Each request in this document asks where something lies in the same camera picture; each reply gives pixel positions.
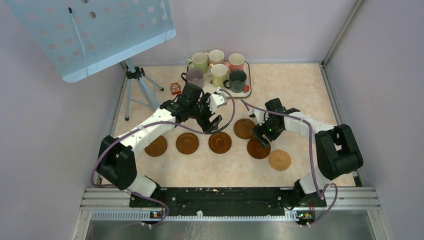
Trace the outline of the dark green mug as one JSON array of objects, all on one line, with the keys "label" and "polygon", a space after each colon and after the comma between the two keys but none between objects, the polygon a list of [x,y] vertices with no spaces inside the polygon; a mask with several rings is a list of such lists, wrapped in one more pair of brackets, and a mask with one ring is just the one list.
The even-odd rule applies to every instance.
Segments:
[{"label": "dark green mug", "polygon": [[241,93],[246,85],[247,74],[243,70],[234,70],[229,74],[227,80],[223,82],[226,89],[233,93]]}]

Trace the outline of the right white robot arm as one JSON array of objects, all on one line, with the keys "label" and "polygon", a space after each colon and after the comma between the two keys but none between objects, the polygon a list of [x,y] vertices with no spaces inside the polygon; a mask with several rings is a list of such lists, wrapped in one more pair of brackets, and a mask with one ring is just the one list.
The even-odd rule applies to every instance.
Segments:
[{"label": "right white robot arm", "polygon": [[285,108],[279,98],[254,106],[249,116],[257,124],[252,134],[261,147],[270,147],[283,131],[308,141],[310,173],[294,183],[286,197],[291,206],[307,206],[314,198],[322,200],[332,180],[361,168],[364,160],[351,127],[315,120],[297,108]]}]

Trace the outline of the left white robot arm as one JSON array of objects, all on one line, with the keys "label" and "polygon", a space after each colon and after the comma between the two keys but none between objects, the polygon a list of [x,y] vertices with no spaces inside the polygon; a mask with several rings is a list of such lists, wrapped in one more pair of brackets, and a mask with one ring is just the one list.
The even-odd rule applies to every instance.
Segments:
[{"label": "left white robot arm", "polygon": [[203,134],[218,130],[222,117],[210,120],[218,108],[227,105],[227,98],[217,89],[214,93],[203,92],[197,85],[188,83],[175,99],[163,102],[155,112],[118,137],[106,136],[100,144],[94,171],[121,191],[141,195],[149,207],[160,202],[159,185],[138,173],[136,157],[153,141],[183,122],[194,119]]}]

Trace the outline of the purple mug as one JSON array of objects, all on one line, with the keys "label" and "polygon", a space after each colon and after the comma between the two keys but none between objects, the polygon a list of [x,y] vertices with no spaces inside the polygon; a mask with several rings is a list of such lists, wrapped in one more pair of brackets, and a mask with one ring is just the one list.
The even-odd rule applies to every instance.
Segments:
[{"label": "purple mug", "polygon": [[183,72],[180,76],[186,84],[193,84],[200,88],[204,87],[204,73],[199,68],[191,68],[187,72]]}]

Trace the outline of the woven rattan coaster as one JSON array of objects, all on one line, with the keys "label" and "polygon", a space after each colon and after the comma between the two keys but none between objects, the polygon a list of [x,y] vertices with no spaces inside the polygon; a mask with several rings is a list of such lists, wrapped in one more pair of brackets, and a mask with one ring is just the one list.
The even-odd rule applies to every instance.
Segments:
[{"label": "woven rattan coaster", "polygon": [[268,164],[274,170],[282,172],[287,170],[291,166],[292,160],[290,155],[286,151],[277,149],[269,154]]}]

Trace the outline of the brown wooden coaster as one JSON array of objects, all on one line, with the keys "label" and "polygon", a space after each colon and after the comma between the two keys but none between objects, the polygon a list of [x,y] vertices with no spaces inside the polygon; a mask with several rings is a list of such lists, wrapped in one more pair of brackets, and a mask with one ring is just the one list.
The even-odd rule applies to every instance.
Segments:
[{"label": "brown wooden coaster", "polygon": [[252,120],[242,118],[235,122],[233,131],[238,138],[248,140],[254,137],[252,130],[255,126],[256,124]]},{"label": "brown wooden coaster", "polygon": [[178,136],[175,145],[181,154],[190,155],[198,150],[199,139],[195,134],[186,132]]},{"label": "brown wooden coaster", "polygon": [[227,153],[232,147],[232,139],[225,132],[212,134],[208,139],[208,145],[211,151],[216,154]]},{"label": "brown wooden coaster", "polygon": [[152,143],[150,143],[144,151],[150,157],[159,157],[166,152],[167,148],[168,142],[166,138],[160,135]]},{"label": "brown wooden coaster", "polygon": [[266,158],[270,152],[270,146],[262,146],[261,142],[253,137],[247,143],[247,152],[254,159],[264,159]]}]

